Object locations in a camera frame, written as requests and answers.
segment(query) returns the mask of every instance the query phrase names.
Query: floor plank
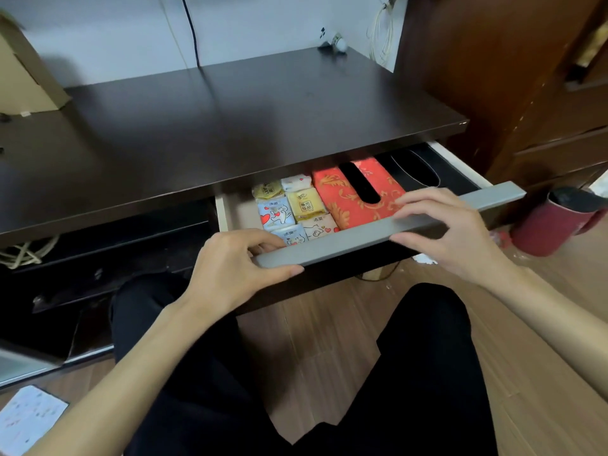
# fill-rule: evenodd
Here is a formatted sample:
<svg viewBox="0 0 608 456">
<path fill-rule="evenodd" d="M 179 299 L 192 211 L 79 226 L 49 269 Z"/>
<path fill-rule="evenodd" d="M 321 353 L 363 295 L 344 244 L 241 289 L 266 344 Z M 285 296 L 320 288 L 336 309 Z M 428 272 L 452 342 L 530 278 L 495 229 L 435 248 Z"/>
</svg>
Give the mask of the floor plank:
<svg viewBox="0 0 608 456">
<path fill-rule="evenodd" d="M 506 253 L 608 321 L 608 219 L 548 258 Z M 467 306 L 502 456 L 608 454 L 608 404 L 543 339 L 489 293 L 413 260 L 381 282 L 352 278 L 239 317 L 264 403 L 285 438 L 339 422 L 376 362 L 377 335 L 419 282 L 445 284 Z M 75 403 L 112 366 L 39 385 Z M 11 395 L 0 395 L 0 406 Z"/>
</svg>

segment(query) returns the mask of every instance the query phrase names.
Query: person's left hand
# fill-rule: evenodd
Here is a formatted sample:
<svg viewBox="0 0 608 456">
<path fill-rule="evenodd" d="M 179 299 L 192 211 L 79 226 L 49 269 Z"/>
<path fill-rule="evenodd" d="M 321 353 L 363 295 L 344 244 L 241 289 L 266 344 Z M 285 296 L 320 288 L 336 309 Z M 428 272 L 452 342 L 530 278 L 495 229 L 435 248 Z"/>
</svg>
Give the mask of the person's left hand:
<svg viewBox="0 0 608 456">
<path fill-rule="evenodd" d="M 260 229 L 214 234 L 198 253 L 190 284 L 178 305 L 193 317 L 216 322 L 256 291 L 303 272 L 302 266 L 263 269 L 251 261 L 252 254 L 284 246 L 281 238 Z"/>
</svg>

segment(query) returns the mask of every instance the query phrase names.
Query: red tissue box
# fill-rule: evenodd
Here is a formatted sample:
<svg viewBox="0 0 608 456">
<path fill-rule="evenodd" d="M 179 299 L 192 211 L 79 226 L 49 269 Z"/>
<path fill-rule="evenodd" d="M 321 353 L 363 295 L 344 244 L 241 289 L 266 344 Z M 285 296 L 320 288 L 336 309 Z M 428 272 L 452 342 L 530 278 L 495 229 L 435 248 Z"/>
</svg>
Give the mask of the red tissue box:
<svg viewBox="0 0 608 456">
<path fill-rule="evenodd" d="M 340 229 L 392 216 L 400 208 L 395 200 L 406 192 L 375 158 L 353 163 L 380 195 L 379 203 L 362 201 L 338 167 L 313 173 L 314 186 Z"/>
</svg>

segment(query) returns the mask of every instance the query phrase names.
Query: forearm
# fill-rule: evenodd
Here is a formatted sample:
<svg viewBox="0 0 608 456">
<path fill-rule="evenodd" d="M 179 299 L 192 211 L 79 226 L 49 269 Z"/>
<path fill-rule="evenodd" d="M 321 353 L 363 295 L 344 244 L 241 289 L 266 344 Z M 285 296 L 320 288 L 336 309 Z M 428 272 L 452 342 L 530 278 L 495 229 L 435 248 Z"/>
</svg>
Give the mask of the forearm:
<svg viewBox="0 0 608 456">
<path fill-rule="evenodd" d="M 169 306 L 133 349 L 28 456 L 122 454 L 179 360 L 198 338 Z"/>
<path fill-rule="evenodd" d="M 513 267 L 488 289 L 608 399 L 608 323 L 527 268 Z"/>
</svg>

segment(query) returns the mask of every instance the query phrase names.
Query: dark wooden tabletop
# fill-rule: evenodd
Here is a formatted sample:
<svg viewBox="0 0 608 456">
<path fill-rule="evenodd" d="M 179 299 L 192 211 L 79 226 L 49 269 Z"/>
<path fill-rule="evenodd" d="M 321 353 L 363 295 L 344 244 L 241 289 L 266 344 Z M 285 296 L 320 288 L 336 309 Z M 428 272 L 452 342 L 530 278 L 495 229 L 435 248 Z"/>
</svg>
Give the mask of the dark wooden tabletop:
<svg viewBox="0 0 608 456">
<path fill-rule="evenodd" d="M 76 87 L 0 123 L 0 247 L 446 137 L 466 119 L 353 51 Z"/>
</svg>

